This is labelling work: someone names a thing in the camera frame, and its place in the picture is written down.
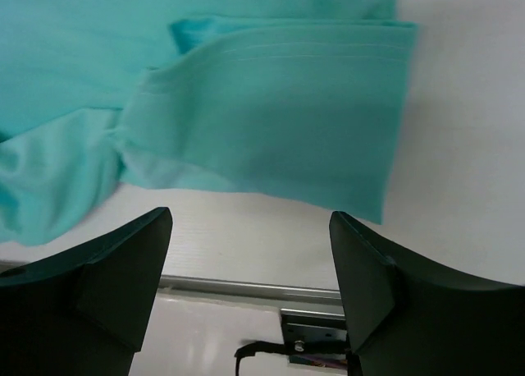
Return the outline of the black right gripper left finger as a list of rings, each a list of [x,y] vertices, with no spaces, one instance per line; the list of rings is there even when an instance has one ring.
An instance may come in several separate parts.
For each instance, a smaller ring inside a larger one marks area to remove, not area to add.
[[[127,375],[171,238],[166,207],[1,274],[3,375]]]

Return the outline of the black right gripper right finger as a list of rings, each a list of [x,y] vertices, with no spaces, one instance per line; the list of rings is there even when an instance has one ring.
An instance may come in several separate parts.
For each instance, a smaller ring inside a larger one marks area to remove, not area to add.
[[[522,286],[446,267],[346,213],[331,215],[329,232],[364,374],[523,374]]]

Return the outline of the teal t shirt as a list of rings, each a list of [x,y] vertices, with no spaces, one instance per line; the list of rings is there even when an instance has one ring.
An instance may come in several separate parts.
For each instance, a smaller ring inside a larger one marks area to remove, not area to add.
[[[397,0],[1,0],[1,238],[122,182],[379,223],[417,26]]]

